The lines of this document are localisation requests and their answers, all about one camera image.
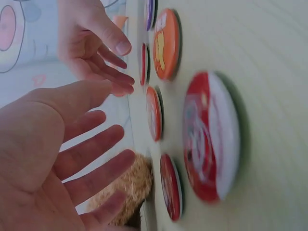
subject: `round button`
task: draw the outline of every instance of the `round button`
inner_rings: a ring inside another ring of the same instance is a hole
[[[188,178],[203,201],[225,199],[240,154],[237,114],[229,92],[215,73],[191,81],[183,112],[184,161]]]
[[[155,0],[147,0],[144,6],[145,29],[149,31],[154,25],[155,18]]]
[[[178,68],[180,25],[175,12],[164,9],[157,18],[154,31],[153,59],[158,77],[171,80]]]
[[[146,102],[150,132],[153,140],[158,141],[161,138],[163,128],[162,111],[157,91],[150,86],[146,92]]]
[[[142,65],[141,65],[141,73],[140,73],[140,84],[144,86],[144,84],[148,81],[149,75],[149,52],[148,47],[145,43],[141,46],[141,58],[142,58]]]
[[[160,158],[160,175],[167,211],[171,220],[177,221],[183,210],[182,190],[178,171],[168,154]]]

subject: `baby toy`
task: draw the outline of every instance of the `baby toy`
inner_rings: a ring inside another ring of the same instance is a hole
[[[116,190],[127,194],[126,201],[110,225],[141,228],[140,208],[150,194],[153,183],[151,161],[141,154],[131,168],[120,178],[93,196],[88,204],[88,211],[100,207]]]

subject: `red button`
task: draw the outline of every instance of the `red button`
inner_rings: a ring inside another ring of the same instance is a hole
[[[163,129],[162,111],[158,94],[156,90],[150,86],[146,92],[146,101],[150,132],[153,140],[158,141],[161,139]]]
[[[223,200],[237,171],[240,136],[231,96],[215,73],[193,78],[183,113],[184,161],[190,184],[204,201]]]
[[[149,81],[149,52],[145,43],[143,43],[141,47],[141,59],[142,65],[140,73],[140,85],[144,86],[144,84]]]
[[[180,25],[173,10],[164,9],[160,13],[154,33],[153,59],[157,76],[171,80],[180,55]]]
[[[182,190],[176,166],[167,154],[160,158],[160,175],[167,211],[171,220],[177,221],[183,210]]]

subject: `adult hand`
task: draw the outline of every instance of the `adult hand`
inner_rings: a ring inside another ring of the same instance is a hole
[[[36,89],[0,109],[0,230],[125,230],[106,226],[121,209],[123,192],[80,216],[75,206],[124,173],[134,162],[133,151],[62,183],[120,141],[123,128],[114,125],[59,153],[62,143],[104,122],[104,112],[88,111],[101,105],[111,89],[108,80],[79,81]]]
[[[121,29],[107,17],[101,1],[58,0],[58,14],[60,60],[78,79],[108,79],[114,84],[113,93],[131,94],[134,79],[104,61],[126,68],[126,63],[113,52],[126,55],[131,50],[131,44]]]

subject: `large red button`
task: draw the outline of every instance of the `large red button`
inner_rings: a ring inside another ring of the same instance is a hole
[[[225,199],[238,167],[240,135],[231,96],[215,73],[197,74],[185,97],[184,161],[195,193]]]
[[[160,175],[167,211],[170,218],[177,221],[183,210],[182,190],[177,168],[167,154],[160,158]]]
[[[178,68],[180,55],[180,25],[175,12],[164,9],[155,26],[153,59],[158,77],[171,80]]]

